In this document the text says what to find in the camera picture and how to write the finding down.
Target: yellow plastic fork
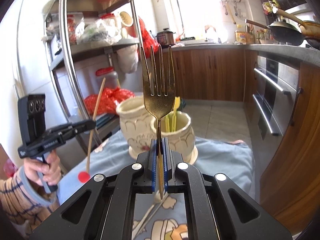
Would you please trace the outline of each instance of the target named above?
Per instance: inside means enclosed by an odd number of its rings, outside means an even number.
[[[175,101],[175,80],[174,80],[174,70],[173,70],[173,60],[172,60],[172,49],[169,47],[169,60],[168,60],[168,75],[165,81],[164,78],[164,66],[163,66],[163,56],[162,48],[159,46],[159,61],[160,61],[160,78],[158,83],[155,54],[153,48],[151,50],[151,64],[153,68],[153,73],[150,72],[146,55],[144,54],[143,47],[141,47],[141,64],[142,64],[142,82],[143,82],[143,100],[146,110],[153,115],[157,120],[157,170],[158,170],[158,183],[159,183],[159,193],[162,199],[164,190],[164,166],[163,166],[163,149],[162,149],[162,139],[161,139],[161,119],[169,114],[174,105]],[[154,92],[151,92],[150,79],[153,79]]]

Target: human hand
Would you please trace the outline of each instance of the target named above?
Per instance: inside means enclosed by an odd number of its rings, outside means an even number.
[[[43,180],[47,182],[49,186],[57,185],[61,179],[61,169],[59,167],[60,158],[55,150],[50,152],[46,161],[48,164],[36,159],[25,158],[23,163],[25,174],[30,181],[42,186],[42,182],[37,173],[37,171],[39,171],[43,173]]]

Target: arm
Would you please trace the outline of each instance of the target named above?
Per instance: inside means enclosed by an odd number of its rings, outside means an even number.
[[[16,224],[34,219],[43,207],[49,207],[56,201],[56,194],[45,194],[37,171],[44,174],[44,180],[55,185],[61,178],[59,157],[52,152],[48,164],[25,159],[24,165],[13,178],[0,180],[0,201],[8,218]]]

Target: red ball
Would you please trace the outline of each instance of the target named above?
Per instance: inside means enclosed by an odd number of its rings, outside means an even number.
[[[85,172],[85,171],[81,171],[78,174],[78,179],[81,183],[86,183],[89,181],[90,179],[90,174]]]

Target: window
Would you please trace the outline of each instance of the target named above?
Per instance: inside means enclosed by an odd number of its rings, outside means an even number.
[[[226,41],[228,32],[222,24],[220,1],[221,0],[170,0],[177,33],[182,33],[182,18],[186,37],[205,39],[204,26],[212,25],[216,28],[221,41]]]

